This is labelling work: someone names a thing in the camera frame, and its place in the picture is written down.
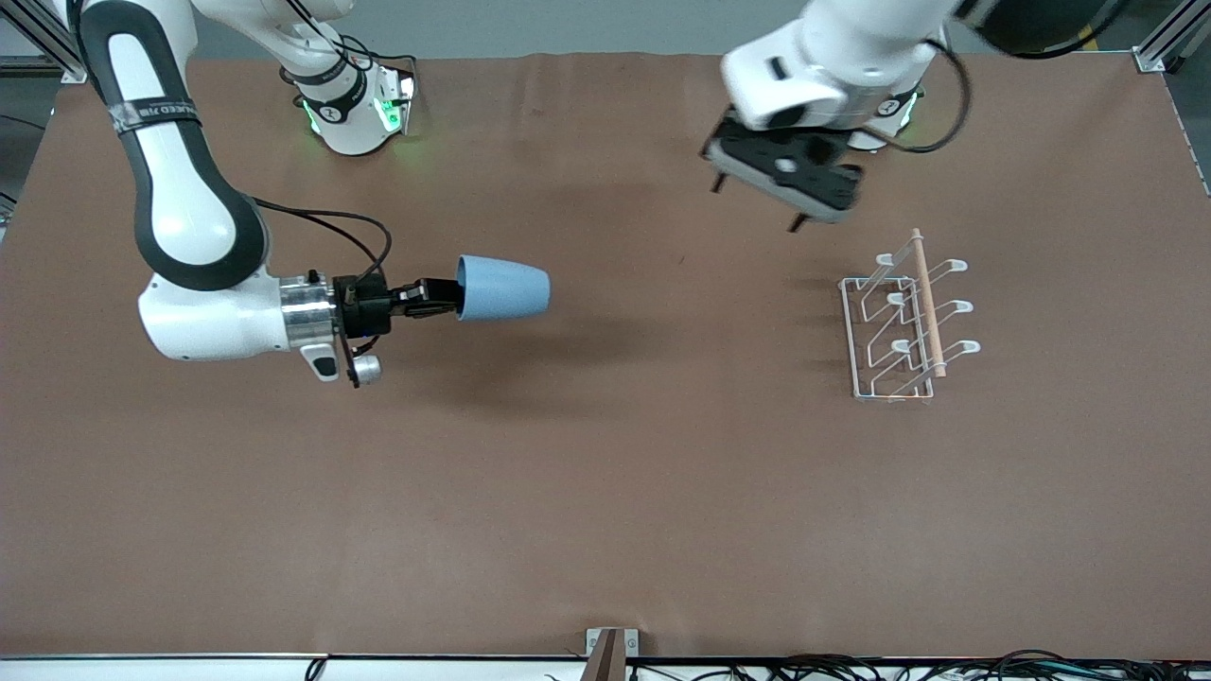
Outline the metal bracket with brown post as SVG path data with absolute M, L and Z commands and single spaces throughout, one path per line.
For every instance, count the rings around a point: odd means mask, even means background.
M 641 653 L 637 628 L 589 628 L 585 633 L 587 662 L 580 681 L 633 681 L 631 662 Z

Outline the aluminium frame profile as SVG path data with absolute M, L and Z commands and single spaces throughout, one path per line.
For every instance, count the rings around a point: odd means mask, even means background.
M 1211 36 L 1211 0 L 1180 0 L 1132 48 L 1140 73 L 1177 73 Z
M 0 78 L 87 81 L 78 42 L 54 0 L 0 0 Z

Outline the blue plastic cup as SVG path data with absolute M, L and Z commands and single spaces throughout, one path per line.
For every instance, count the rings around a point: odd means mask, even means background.
M 464 294 L 457 313 L 459 322 L 503 322 L 549 310 L 551 280 L 536 267 L 463 254 L 457 281 Z

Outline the brown table mat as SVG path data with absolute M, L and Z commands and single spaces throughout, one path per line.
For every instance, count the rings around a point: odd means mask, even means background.
M 972 119 L 838 225 L 699 147 L 714 58 L 421 65 L 417 136 L 325 150 L 276 69 L 195 61 L 223 173 L 549 271 L 549 313 L 398 320 L 381 380 L 160 357 L 132 177 L 61 90 L 0 246 L 0 654 L 1211 659 L 1211 200 L 1125 55 L 966 57 Z M 980 340 L 851 396 L 840 294 L 922 229 Z

